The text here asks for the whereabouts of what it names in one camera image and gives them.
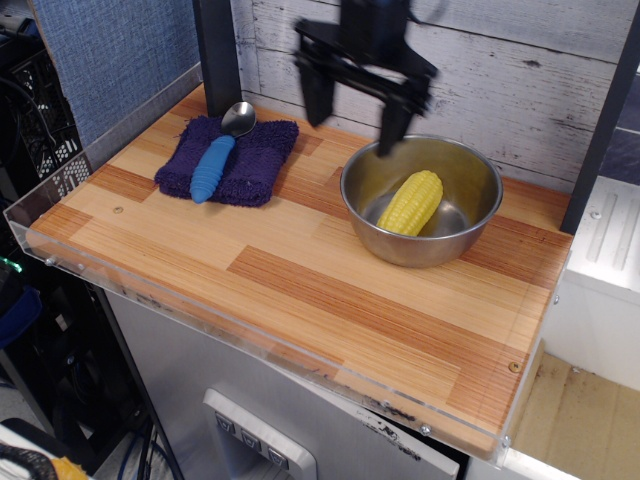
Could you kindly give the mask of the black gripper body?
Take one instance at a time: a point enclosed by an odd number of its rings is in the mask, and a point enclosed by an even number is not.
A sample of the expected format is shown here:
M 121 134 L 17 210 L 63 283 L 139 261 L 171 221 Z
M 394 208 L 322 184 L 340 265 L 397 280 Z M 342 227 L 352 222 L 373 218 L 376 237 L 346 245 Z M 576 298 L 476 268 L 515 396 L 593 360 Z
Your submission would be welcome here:
M 296 66 L 311 65 L 337 83 L 373 96 L 411 101 L 421 115 L 437 68 L 411 49 L 409 1 L 342 1 L 336 23 L 300 19 Z

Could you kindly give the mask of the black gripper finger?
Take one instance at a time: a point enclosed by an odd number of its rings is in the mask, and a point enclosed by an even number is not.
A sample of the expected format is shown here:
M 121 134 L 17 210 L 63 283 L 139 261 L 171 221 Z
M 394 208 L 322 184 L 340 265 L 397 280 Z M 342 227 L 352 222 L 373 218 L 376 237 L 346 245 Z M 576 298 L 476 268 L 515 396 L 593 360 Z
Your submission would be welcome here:
M 308 64 L 300 64 L 299 72 L 307 121 L 319 126 L 333 114 L 335 81 Z
M 415 106 L 409 100 L 389 98 L 383 107 L 377 154 L 385 157 L 394 145 L 401 141 L 415 114 Z

